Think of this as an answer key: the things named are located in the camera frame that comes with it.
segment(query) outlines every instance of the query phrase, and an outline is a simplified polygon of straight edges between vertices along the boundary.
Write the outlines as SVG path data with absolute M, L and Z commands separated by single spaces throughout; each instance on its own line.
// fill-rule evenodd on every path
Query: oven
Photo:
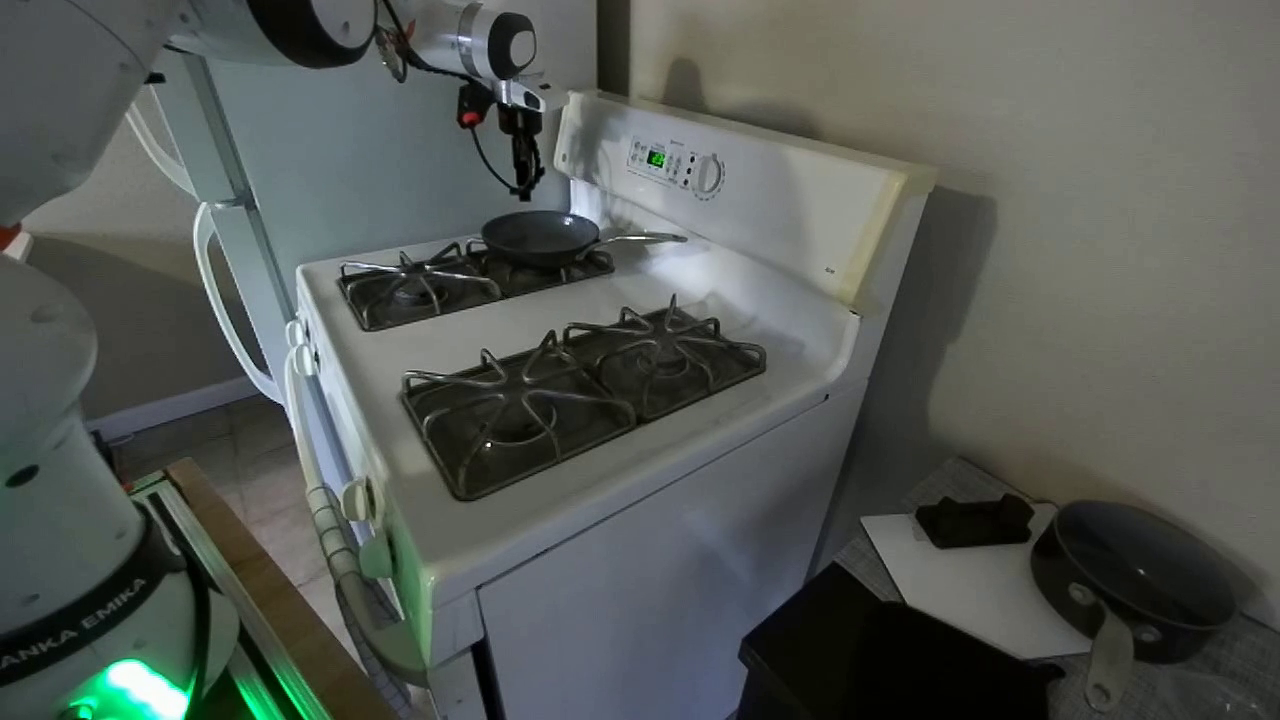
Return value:
M 806 576 L 931 173 L 606 96 L 566 101 L 556 173 L 571 212 L 682 239 L 294 268 L 323 550 L 353 633 L 443 717 L 728 717 L 739 638 Z

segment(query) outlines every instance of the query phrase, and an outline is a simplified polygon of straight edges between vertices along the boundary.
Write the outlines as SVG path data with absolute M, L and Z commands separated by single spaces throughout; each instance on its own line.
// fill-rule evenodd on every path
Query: stove side panel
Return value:
M 478 587 L 508 717 L 728 717 L 735 648 L 806 573 L 849 405 L 694 476 Z

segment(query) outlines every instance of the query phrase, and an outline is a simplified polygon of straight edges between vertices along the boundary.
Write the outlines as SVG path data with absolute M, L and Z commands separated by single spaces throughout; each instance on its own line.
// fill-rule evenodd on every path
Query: white stove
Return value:
M 926 173 L 599 96 L 564 108 L 556 168 L 571 177 L 571 212 L 689 239 L 606 243 L 606 274 L 386 329 L 348 308 L 353 268 L 406 268 L 469 237 L 294 274 L 294 373 L 321 381 L 353 466 L 359 576 L 386 582 L 402 607 L 401 629 L 355 633 L 416 663 L 451 712 L 724 717 L 739 638 L 810 565 Z M 642 317 L 667 322 L 667 335 L 717 331 L 730 365 L 759 368 L 667 411 L 603 390 L 606 409 L 640 421 L 478 498 L 454 480 L 475 468 L 443 468 L 406 411 L 402 393 L 441 376 L 490 381 L 499 361 L 525 368 L 534 348 L 571 344 L 564 329 L 634 331 Z M 519 399 L 556 425 L 544 395 Z

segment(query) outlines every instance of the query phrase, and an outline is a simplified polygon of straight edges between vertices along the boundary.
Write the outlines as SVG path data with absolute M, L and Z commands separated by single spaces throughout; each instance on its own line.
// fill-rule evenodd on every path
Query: pan handle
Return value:
M 1100 601 L 1104 625 L 1090 638 L 1083 702 L 1111 712 L 1132 674 L 1132 629 Z

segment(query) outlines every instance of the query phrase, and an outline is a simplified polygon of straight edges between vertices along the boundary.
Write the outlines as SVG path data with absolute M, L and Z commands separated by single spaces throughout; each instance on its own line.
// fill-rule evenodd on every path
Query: burner grate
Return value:
M 556 335 L 460 376 L 413 373 L 402 409 L 454 502 L 478 502 L 634 425 Z
M 462 312 L 505 295 L 606 277 L 611 257 L 588 247 L 561 268 L 531 268 L 490 257 L 485 243 L 447 243 L 427 259 L 345 263 L 339 292 L 365 331 Z
M 564 344 L 640 421 L 671 417 L 769 365 L 765 348 L 724 339 L 717 317 L 693 322 L 674 295 L 649 317 L 625 308 L 620 324 L 566 324 Z
M 634 425 L 671 417 L 765 373 L 765 348 L 720 335 L 674 299 L 659 312 L 620 312 L 620 324 L 566 324 L 538 348 L 478 368 L 402 381 L 402 409 L 447 492 L 478 502 Z

